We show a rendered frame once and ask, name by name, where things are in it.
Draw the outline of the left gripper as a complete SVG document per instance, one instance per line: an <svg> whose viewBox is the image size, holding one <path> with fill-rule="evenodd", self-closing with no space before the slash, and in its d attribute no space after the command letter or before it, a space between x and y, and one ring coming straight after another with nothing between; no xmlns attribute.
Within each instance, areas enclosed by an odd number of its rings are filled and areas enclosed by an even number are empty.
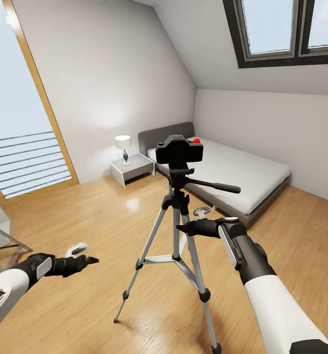
<svg viewBox="0 0 328 354"><path fill-rule="evenodd" d="M63 277L68 277L74 273L81 271L83 268L92 263L98 263L99 259L95 257L88 257L83 254L78 258L63 258L64 259L64 267L59 276L63 275Z"/></svg>

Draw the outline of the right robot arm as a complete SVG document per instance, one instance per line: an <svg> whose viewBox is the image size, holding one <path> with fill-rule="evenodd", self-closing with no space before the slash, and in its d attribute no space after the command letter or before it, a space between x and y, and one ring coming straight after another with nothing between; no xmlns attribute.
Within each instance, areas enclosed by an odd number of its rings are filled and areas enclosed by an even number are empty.
<svg viewBox="0 0 328 354"><path fill-rule="evenodd" d="M258 243L236 217L208 220L208 206L195 221L176 228L188 236L220 238L246 290L267 354L328 354L328 340L292 297Z"/></svg>

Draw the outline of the digital camera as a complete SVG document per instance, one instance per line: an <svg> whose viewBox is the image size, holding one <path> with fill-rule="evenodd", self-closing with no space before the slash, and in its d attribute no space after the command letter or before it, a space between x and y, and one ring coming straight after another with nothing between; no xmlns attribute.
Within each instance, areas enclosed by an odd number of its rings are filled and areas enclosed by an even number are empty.
<svg viewBox="0 0 328 354"><path fill-rule="evenodd" d="M199 138L189 141L183 135L170 135L156 145L158 164L199 162L203 158L203 144Z"/></svg>

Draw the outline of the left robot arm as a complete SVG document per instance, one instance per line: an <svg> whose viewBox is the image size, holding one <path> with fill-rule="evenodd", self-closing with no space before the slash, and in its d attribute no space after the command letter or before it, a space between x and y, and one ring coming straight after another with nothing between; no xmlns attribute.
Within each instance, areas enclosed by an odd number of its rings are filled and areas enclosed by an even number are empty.
<svg viewBox="0 0 328 354"><path fill-rule="evenodd" d="M23 295L42 277L58 275L68 277L81 271L99 259L77 254L88 248L79 243L70 248L65 258L55 258L53 254L37 253L30 258L0 273L0 324Z"/></svg>

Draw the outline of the camera tripod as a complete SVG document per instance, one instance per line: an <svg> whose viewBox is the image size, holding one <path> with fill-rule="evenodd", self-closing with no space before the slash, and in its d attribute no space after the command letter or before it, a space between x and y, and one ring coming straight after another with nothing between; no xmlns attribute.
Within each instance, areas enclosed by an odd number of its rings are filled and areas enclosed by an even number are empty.
<svg viewBox="0 0 328 354"><path fill-rule="evenodd" d="M189 174L194 174L194 168L189 169L187 162L169 163L169 175L167 178L169 180L169 193L168 193L169 195L165 195L164 197L164 200L161 205L161 209L154 223L154 226L151 230L151 233L148 237L148 240L143 249L141 257L137 260L136 271L132 277L128 289L125 290L123 293L123 302L113 322L114 323L117 322L122 307L124 306L125 301L129 297L130 290L137 277L137 274L139 270L143 267L143 265L174 262L178 265L178 267L190 280L193 286L197 289L199 293L199 298L203 302L205 316L206 316L209 333L212 341L211 348L213 350L213 354L221 354L221 345L219 343L216 343L212 320L211 320L209 307L207 303L207 301L210 299L211 293L209 289L205 288L203 282L203 277L201 273L201 268L199 264L194 237L188 236L188 233L184 233L180 240L180 230L176 228L176 226L180 224L180 214L182 216L183 225L185 225L187 222L190 221L189 211L188 211L188 204L190 203L190 198L189 195L186 195L186 197L184 197L185 192L180 191L180 189L183 189L185 185L188 183L213 187L217 190L222 190L222 191L227 191L227 192L232 192L237 194L240 194L241 189L239 186L234 186L234 185L227 185L222 183L210 183L201 180L190 179L189 177L186 177L186 175ZM173 254L146 257L147 252L151 246L151 243L155 237L155 234L159 228L159 225L163 219L163 216L169 206L173 207ZM185 262L181 259L181 255L183 253L187 241L188 241L188 249L191 254L191 261L193 263L195 275L190 270L190 268L185 264Z"/></svg>

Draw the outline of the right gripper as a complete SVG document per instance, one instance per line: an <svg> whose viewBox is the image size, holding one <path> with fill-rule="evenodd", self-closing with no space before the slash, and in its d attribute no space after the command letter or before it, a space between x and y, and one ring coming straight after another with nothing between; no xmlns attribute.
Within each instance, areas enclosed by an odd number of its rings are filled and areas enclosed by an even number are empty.
<svg viewBox="0 0 328 354"><path fill-rule="evenodd" d="M196 221L189 221L185 225L177 225L176 228L182 232L188 233L188 236L202 235L209 236L206 232L206 226L209 220L207 218Z"/></svg>

